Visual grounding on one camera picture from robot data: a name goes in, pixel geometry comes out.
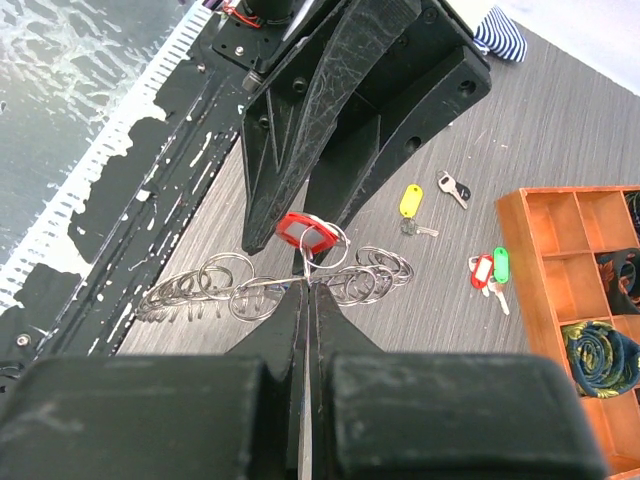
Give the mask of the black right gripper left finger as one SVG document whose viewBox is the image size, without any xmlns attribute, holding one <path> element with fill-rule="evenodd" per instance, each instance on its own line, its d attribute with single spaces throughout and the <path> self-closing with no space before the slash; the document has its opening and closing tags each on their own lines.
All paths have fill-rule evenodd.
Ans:
<svg viewBox="0 0 640 480">
<path fill-rule="evenodd" d="M 308 291 L 223 355 L 53 357 L 1 410 L 5 479 L 293 479 Z"/>
</svg>

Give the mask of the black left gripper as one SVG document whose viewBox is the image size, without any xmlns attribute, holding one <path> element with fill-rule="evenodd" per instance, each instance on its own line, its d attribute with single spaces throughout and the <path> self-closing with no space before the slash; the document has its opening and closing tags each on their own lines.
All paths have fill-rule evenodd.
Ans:
<svg viewBox="0 0 640 480">
<path fill-rule="evenodd" d="M 241 1 L 215 61 L 248 96 L 241 247 L 261 252 L 322 154 L 304 211 L 346 228 L 411 156 L 491 90 L 449 1 Z"/>
</svg>

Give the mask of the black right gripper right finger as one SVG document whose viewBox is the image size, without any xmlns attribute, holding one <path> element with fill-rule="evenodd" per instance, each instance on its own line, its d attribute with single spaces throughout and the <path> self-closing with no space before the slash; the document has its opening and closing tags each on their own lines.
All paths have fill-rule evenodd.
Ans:
<svg viewBox="0 0 640 480">
<path fill-rule="evenodd" d="M 603 479 L 564 371 L 536 355 L 385 352 L 309 293 L 316 479 Z"/>
</svg>

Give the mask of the key with yellow tag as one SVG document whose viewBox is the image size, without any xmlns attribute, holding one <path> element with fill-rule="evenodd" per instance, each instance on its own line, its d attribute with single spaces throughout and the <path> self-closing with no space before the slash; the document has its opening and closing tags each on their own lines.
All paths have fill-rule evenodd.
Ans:
<svg viewBox="0 0 640 480">
<path fill-rule="evenodd" d="M 399 212 L 402 216 L 400 231 L 405 236 L 428 235 L 433 238 L 439 236 L 437 230 L 420 226 L 415 217 L 423 199 L 423 190 L 417 184 L 407 186 L 399 204 Z"/>
</svg>

